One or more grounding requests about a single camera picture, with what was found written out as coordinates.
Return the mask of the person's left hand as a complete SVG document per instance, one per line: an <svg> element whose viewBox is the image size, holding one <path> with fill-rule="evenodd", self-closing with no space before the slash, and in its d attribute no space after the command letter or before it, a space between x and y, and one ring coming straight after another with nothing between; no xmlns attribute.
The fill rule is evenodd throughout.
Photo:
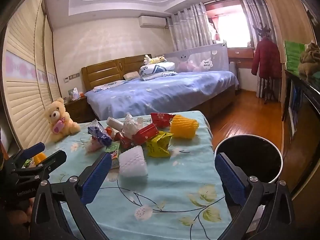
<svg viewBox="0 0 320 240"><path fill-rule="evenodd" d="M30 239L30 223L35 198L21 202L17 210L6 212L9 229L6 239Z"/></svg>

